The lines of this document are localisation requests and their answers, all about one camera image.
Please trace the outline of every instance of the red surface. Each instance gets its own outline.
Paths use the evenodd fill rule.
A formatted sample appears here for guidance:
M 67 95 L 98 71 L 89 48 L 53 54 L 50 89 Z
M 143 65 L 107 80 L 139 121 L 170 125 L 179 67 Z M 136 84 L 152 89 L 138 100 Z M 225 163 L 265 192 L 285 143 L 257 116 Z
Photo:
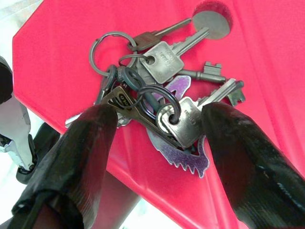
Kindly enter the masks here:
M 60 132 L 64 121 L 92 105 L 100 76 L 90 67 L 92 42 L 108 31 L 134 36 L 192 16 L 199 0 L 45 0 L 13 39 L 15 95 Z M 305 175 L 305 5 L 294 1 L 222 1 L 232 15 L 231 33 L 206 40 L 182 56 L 187 69 L 219 62 L 223 75 L 244 80 L 251 116 Z M 169 43 L 194 33 L 193 25 L 166 36 Z M 97 51 L 101 68 L 128 53 L 126 41 L 109 37 Z M 214 86 L 193 82 L 193 99 Z M 107 169 L 184 228 L 245 228 L 225 196 L 213 165 L 203 179 L 168 165 L 138 123 L 120 128 Z

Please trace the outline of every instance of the red plastic table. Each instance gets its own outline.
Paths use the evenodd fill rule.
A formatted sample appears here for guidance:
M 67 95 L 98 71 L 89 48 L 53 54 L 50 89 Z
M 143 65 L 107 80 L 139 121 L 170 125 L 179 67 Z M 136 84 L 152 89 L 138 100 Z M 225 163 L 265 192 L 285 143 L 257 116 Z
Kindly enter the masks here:
M 227 78 L 243 80 L 246 102 L 237 109 L 251 116 L 305 175 L 305 5 L 294 1 L 222 0 L 232 29 L 221 40 L 205 40 L 182 56 L 186 69 L 204 61 L 221 63 Z M 15 95 L 61 133 L 64 122 L 92 105 L 101 77 L 88 61 L 92 42 L 108 31 L 131 36 L 153 31 L 218 1 L 45 0 L 13 39 Z M 188 25 L 164 39 L 194 33 Z M 103 69 L 129 53 L 122 38 L 107 38 L 97 50 Z M 197 99 L 216 86 L 192 82 Z M 246 228 L 226 198 L 213 159 L 203 179 L 171 166 L 136 122 L 120 128 L 107 170 L 184 228 Z

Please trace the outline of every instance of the bunch of keys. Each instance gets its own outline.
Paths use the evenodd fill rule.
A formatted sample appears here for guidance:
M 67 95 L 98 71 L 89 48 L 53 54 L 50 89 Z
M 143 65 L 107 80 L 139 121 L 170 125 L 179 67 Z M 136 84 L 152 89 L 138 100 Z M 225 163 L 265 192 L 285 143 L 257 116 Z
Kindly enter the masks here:
M 192 174 L 197 170 L 199 177 L 203 178 L 209 160 L 203 147 L 205 136 L 201 127 L 201 109 L 224 98 L 232 106 L 244 102 L 244 83 L 227 80 L 221 75 L 220 64 L 205 62 L 202 72 L 183 69 L 180 56 L 208 36 L 209 29 L 202 28 L 185 41 L 172 45 L 161 38 L 190 21 L 185 19 L 163 30 L 144 32 L 134 38 L 123 32 L 109 32 L 93 43 L 90 63 L 103 76 L 94 104 L 114 107 L 118 114 L 118 128 L 128 125 L 131 120 L 141 123 L 146 127 L 153 146 L 171 165 L 181 165 L 183 170 L 189 168 Z M 111 65 L 103 72 L 97 68 L 93 54 L 96 46 L 109 35 L 128 39 L 127 46 L 133 54 L 122 57 L 119 67 Z M 128 58 L 131 62 L 123 65 L 122 61 Z M 218 83 L 220 87 L 208 97 L 194 102 L 190 97 L 184 97 L 192 79 Z M 130 91 L 135 91 L 138 97 L 132 97 Z M 66 126 L 79 115 L 67 119 Z

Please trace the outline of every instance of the hole in red surface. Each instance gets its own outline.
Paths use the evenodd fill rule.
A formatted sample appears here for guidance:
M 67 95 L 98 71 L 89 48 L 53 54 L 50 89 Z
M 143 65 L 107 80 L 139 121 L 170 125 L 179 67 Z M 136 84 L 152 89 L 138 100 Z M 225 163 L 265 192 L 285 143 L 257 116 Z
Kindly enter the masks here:
M 231 31 L 233 20 L 229 8 L 220 1 L 204 1 L 193 13 L 196 30 L 203 27 L 210 29 L 208 39 L 221 39 Z

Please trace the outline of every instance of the key head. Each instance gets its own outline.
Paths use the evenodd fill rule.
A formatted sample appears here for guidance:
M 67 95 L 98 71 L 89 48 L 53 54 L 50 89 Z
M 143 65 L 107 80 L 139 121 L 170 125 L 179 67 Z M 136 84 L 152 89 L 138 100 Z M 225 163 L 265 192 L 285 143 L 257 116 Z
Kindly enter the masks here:
M 181 116 L 177 124 L 171 124 L 169 119 L 173 109 L 166 112 L 161 120 L 182 147 L 190 147 L 202 135 L 201 111 L 190 97 L 180 100 Z
M 151 62 L 142 59 L 142 64 L 159 84 L 168 81 L 184 67 L 183 61 L 173 53 L 166 42 L 158 43 L 144 55 Z
M 140 35 L 134 37 L 133 39 L 136 42 L 137 46 L 133 47 L 129 43 L 128 48 L 131 51 L 143 51 L 150 47 L 153 47 L 154 45 L 156 45 L 157 43 L 159 43 L 161 41 L 160 37 L 155 36 L 151 32 L 141 33 Z

